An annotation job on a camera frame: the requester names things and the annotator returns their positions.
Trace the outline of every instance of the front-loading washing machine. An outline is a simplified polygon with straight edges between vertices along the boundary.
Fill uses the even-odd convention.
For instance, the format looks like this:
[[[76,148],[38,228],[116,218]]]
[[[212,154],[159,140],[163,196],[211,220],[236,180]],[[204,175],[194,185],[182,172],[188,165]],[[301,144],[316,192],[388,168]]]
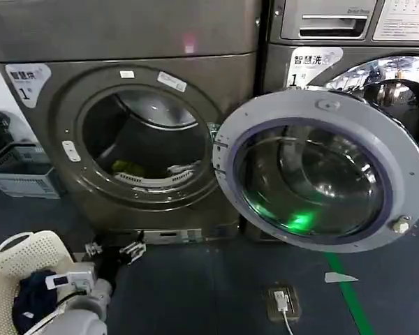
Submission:
[[[233,236],[212,136],[253,95],[261,3],[0,1],[0,70],[98,231]]]
[[[268,12],[263,93],[344,91],[377,104],[419,144],[419,0],[274,0]],[[247,234],[276,241],[254,225]]]
[[[262,95],[217,133],[256,239],[350,253],[419,218],[419,0],[275,0]]]

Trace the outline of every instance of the floor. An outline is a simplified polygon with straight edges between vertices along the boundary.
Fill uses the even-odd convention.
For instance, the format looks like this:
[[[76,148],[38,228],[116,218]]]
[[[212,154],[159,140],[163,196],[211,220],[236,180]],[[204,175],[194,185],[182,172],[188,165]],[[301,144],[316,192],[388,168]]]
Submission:
[[[284,324],[270,322],[265,312],[264,288],[276,282],[294,285],[300,298],[295,335],[419,335],[417,226],[389,246],[338,255],[343,272],[359,279],[347,288],[325,283],[325,272],[332,271],[328,255],[286,244],[238,237],[149,246],[142,259],[119,274],[109,335],[286,334]],[[0,242],[18,232],[46,229],[56,231],[73,252],[93,238],[68,196],[40,200],[0,193]]]

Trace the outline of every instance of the washing machine door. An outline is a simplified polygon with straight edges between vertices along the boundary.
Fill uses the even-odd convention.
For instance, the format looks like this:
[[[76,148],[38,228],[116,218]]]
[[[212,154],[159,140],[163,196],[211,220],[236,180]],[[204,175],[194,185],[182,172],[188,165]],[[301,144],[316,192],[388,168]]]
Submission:
[[[352,253],[419,219],[419,148],[403,125],[341,91],[255,98],[221,125],[213,166],[251,223],[296,246]]]

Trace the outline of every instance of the green floor stripe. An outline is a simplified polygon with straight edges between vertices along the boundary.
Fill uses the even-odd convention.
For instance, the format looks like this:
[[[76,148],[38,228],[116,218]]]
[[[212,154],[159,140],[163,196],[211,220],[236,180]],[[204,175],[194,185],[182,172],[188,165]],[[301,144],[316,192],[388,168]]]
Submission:
[[[343,265],[341,264],[340,259],[336,254],[325,253],[325,256],[328,259],[330,268],[333,272],[338,272],[339,274],[347,274],[344,271]],[[341,292],[343,293],[343,297],[346,300],[349,311],[354,318],[360,335],[374,335],[371,324],[369,323],[368,318],[363,311],[362,305],[360,305],[360,302],[357,299],[357,295],[351,283],[339,283],[339,286]]]

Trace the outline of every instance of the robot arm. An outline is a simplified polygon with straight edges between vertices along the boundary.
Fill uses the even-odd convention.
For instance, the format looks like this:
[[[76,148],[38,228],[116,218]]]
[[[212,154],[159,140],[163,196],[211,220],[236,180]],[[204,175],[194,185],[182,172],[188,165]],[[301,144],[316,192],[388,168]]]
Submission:
[[[93,263],[76,263],[72,271],[45,279],[48,289],[72,285],[76,292],[82,291],[85,295],[68,302],[66,311],[44,327],[41,334],[107,335],[107,306],[115,290],[117,272],[122,265],[130,265],[140,258],[146,245],[139,238],[117,252],[96,244],[90,246],[86,249]]]
[[[97,314],[73,309],[55,318],[44,330],[43,335],[107,335],[107,326]]]

